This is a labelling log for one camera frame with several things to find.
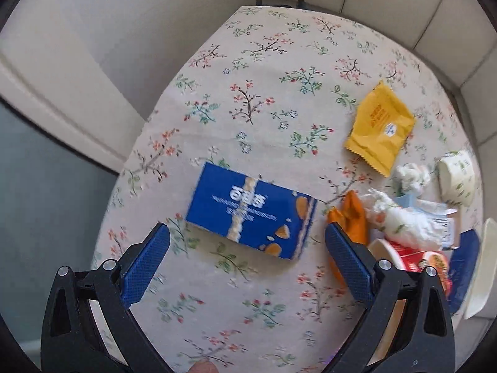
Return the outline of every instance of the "yellow snack packet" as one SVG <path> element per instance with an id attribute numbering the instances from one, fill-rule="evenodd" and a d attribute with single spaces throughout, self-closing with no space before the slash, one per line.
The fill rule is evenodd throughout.
<path id="1" fill-rule="evenodd" d="M 354 127 L 345 147 L 388 177 L 415 122 L 405 104 L 380 81 L 357 108 Z"/>

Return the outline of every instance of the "food package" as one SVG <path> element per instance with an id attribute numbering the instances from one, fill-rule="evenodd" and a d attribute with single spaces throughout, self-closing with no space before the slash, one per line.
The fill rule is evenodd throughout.
<path id="1" fill-rule="evenodd" d="M 357 108 L 345 147 L 364 158 L 384 177 L 389 177 L 415 121 L 405 104 L 380 81 Z"/>
<path id="2" fill-rule="evenodd" d="M 205 163 L 185 219 L 292 260 L 302 251 L 315 208 L 316 200 L 309 195 Z"/>

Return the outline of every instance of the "floral tablecloth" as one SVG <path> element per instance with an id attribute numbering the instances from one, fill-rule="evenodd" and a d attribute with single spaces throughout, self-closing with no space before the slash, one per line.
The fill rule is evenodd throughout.
<path id="1" fill-rule="evenodd" d="M 119 258 L 158 221 L 169 226 L 171 247 L 131 310 L 175 371 L 208 359 L 220 371 L 317 373 L 351 333 L 362 309 L 330 273 L 324 213 L 349 189 L 394 194 L 392 178 L 343 148 L 357 105 L 380 79 L 416 116 L 396 164 L 433 170 L 425 199 L 439 200 L 434 164 L 449 150 L 469 150 L 479 176 L 433 73 L 348 19 L 242 7 L 165 89 L 116 183 L 93 263 Z M 319 200 L 299 261 L 185 224 L 205 162 Z M 463 209 L 464 229 L 479 230 L 482 211 L 478 178 L 473 203 Z M 116 352 L 104 325 L 101 332 Z"/>

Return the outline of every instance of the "floor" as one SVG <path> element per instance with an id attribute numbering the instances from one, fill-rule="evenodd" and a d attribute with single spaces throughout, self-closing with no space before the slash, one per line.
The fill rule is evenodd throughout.
<path id="1" fill-rule="evenodd" d="M 116 175 L 0 103 L 0 176 L 0 314 L 33 347 L 57 269 L 90 267 Z"/>

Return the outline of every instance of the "crumpled tissue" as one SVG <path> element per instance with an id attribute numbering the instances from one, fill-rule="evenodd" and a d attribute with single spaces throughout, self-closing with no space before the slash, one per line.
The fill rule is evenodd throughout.
<path id="1" fill-rule="evenodd" d="M 413 193 L 419 197 L 424 192 L 424 188 L 430 183 L 430 171 L 425 165 L 408 163 L 399 165 L 396 169 L 398 178 L 401 181 L 402 192 Z"/>

